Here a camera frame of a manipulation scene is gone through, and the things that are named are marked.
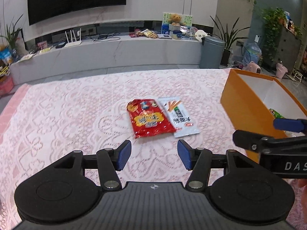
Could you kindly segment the person left hand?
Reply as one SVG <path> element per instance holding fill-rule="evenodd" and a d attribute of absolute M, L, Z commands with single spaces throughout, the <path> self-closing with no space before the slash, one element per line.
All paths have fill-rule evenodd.
<path fill-rule="evenodd" d="M 298 179 L 297 180 L 297 187 L 302 188 L 303 192 L 306 194 L 307 179 Z"/>

